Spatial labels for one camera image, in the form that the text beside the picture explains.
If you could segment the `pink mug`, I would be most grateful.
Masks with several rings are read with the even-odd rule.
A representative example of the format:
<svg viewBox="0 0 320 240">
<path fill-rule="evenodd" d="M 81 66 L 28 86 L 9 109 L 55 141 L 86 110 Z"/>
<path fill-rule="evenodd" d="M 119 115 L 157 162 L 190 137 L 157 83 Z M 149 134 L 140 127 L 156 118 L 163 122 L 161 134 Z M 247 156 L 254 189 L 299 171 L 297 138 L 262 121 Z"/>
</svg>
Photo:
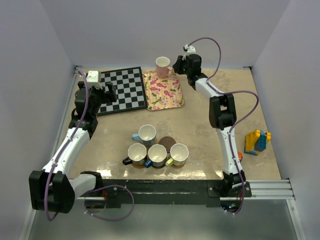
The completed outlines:
<svg viewBox="0 0 320 240">
<path fill-rule="evenodd" d="M 155 60 L 156 74 L 159 78 L 164 79 L 175 73 L 170 63 L 170 59 L 165 56 L 160 56 Z"/>
</svg>

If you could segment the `light blue mug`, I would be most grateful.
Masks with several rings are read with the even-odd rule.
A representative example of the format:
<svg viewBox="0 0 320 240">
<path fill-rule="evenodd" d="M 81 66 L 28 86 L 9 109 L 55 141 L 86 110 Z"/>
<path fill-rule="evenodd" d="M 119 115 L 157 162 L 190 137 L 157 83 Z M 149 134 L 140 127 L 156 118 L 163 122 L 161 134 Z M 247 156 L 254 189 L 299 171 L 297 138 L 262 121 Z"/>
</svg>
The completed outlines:
<svg viewBox="0 0 320 240">
<path fill-rule="evenodd" d="M 133 134 L 131 139 L 139 142 L 146 147 L 151 147 L 156 143 L 157 131 L 154 126 L 145 124 L 141 126 L 138 133 Z"/>
</svg>

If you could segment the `black mug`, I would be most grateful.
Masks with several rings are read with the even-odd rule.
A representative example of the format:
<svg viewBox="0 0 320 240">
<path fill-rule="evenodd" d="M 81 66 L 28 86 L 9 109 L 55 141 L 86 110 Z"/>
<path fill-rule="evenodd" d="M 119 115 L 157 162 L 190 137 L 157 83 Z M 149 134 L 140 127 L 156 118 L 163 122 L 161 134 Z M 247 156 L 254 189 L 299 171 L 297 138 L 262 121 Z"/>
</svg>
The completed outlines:
<svg viewBox="0 0 320 240">
<path fill-rule="evenodd" d="M 136 165 L 145 165 L 147 161 L 147 148 L 141 143 L 132 144 L 127 150 L 127 157 L 122 160 L 124 165 L 135 163 Z"/>
</svg>

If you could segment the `dark wooden coaster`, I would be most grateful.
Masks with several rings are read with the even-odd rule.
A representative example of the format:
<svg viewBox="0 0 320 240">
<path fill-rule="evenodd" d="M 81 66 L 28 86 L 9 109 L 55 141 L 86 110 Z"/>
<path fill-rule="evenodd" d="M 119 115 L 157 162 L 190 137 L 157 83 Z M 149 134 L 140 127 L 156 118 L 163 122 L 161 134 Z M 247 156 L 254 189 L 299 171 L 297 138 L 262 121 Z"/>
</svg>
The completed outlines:
<svg viewBox="0 0 320 240">
<path fill-rule="evenodd" d="M 158 144 L 164 146 L 166 151 L 169 153 L 171 147 L 176 144 L 176 140 L 170 136 L 164 136 L 159 140 Z"/>
</svg>

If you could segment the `dark blue mug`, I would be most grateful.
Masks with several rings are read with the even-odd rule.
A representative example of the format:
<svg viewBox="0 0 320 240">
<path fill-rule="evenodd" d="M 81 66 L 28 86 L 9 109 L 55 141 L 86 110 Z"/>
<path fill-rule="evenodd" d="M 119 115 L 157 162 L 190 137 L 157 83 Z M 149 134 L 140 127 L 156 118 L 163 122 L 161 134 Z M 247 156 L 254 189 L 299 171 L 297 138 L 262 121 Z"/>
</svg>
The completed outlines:
<svg viewBox="0 0 320 240">
<path fill-rule="evenodd" d="M 144 164 L 145 168 L 165 165 L 168 159 L 166 148 L 160 144 L 154 144 L 151 146 L 148 150 L 147 156 L 148 160 Z"/>
</svg>

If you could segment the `light wooden coaster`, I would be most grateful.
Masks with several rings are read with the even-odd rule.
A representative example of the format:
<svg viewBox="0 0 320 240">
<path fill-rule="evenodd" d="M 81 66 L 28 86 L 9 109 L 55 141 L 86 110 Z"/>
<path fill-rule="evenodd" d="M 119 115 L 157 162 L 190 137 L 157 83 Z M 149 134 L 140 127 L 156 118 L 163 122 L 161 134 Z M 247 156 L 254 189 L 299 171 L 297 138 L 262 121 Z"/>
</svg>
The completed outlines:
<svg viewBox="0 0 320 240">
<path fill-rule="evenodd" d="M 143 169 L 143 168 L 145 168 L 145 165 L 144 165 L 144 164 L 142 164 L 142 165 L 137 165 L 137 164 L 135 164 L 134 162 L 132 162 L 132 166 L 135 167 L 135 168 L 137 168 L 137 169 Z"/>
</svg>

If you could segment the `light green mug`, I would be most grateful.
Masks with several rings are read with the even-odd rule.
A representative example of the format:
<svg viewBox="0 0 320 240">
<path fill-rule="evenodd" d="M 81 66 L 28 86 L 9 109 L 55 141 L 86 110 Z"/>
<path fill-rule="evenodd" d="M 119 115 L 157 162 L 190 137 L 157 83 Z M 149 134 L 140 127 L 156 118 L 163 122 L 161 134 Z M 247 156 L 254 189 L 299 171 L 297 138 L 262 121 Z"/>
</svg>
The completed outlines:
<svg viewBox="0 0 320 240">
<path fill-rule="evenodd" d="M 172 166 L 176 162 L 186 162 L 189 157 L 189 149 L 182 143 L 174 144 L 170 149 L 170 158 L 166 161 L 166 166 Z"/>
</svg>

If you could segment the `dark walnut coaster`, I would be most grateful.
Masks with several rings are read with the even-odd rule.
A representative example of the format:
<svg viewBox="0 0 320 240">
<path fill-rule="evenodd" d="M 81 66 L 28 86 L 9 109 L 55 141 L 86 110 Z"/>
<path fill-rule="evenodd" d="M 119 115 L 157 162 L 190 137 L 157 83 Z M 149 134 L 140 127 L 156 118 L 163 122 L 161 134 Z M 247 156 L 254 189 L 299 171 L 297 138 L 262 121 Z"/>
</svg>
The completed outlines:
<svg viewBox="0 0 320 240">
<path fill-rule="evenodd" d="M 161 168 L 164 168 L 165 167 L 165 164 L 164 165 L 162 165 L 162 166 L 152 166 L 154 169 L 161 169 Z"/>
</svg>

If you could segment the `orange wooden coaster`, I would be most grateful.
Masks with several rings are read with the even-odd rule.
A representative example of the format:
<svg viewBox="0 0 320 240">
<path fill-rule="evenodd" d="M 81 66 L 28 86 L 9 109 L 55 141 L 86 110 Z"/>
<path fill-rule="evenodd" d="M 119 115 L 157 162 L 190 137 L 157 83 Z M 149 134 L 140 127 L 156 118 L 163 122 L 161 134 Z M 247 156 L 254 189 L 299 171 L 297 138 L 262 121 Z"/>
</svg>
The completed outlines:
<svg viewBox="0 0 320 240">
<path fill-rule="evenodd" d="M 186 162 L 176 162 L 176 163 L 173 163 L 171 166 L 173 168 L 179 169 L 179 168 L 182 168 L 185 164 Z"/>
</svg>

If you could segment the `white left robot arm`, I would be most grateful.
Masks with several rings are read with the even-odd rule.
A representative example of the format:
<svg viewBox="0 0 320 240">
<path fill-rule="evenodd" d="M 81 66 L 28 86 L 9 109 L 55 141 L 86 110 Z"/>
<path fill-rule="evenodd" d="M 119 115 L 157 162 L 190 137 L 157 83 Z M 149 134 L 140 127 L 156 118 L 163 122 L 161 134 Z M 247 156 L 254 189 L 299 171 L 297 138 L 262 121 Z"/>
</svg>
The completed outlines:
<svg viewBox="0 0 320 240">
<path fill-rule="evenodd" d="M 90 193 L 99 196 L 104 190 L 100 173 L 83 171 L 77 178 L 69 179 L 70 171 L 80 152 L 92 138 L 97 125 L 97 114 L 102 104 L 117 101 L 116 88 L 111 82 L 104 87 L 78 82 L 75 108 L 65 139 L 51 160 L 29 175 L 31 206 L 34 210 L 67 214 L 75 199 Z"/>
</svg>

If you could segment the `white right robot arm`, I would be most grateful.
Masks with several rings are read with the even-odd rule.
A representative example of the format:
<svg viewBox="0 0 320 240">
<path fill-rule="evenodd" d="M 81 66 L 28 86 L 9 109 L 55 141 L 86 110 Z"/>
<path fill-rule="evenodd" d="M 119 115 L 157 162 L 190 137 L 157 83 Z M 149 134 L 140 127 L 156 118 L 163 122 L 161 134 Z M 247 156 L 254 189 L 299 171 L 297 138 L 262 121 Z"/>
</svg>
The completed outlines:
<svg viewBox="0 0 320 240">
<path fill-rule="evenodd" d="M 202 58 L 198 54 L 179 55 L 173 64 L 173 70 L 179 75 L 186 75 L 188 84 L 208 99 L 208 118 L 219 137 L 223 155 L 224 169 L 220 192 L 233 197 L 239 191 L 246 193 L 246 177 L 240 164 L 234 124 L 237 120 L 234 96 L 218 90 L 208 77 L 202 73 Z"/>
</svg>

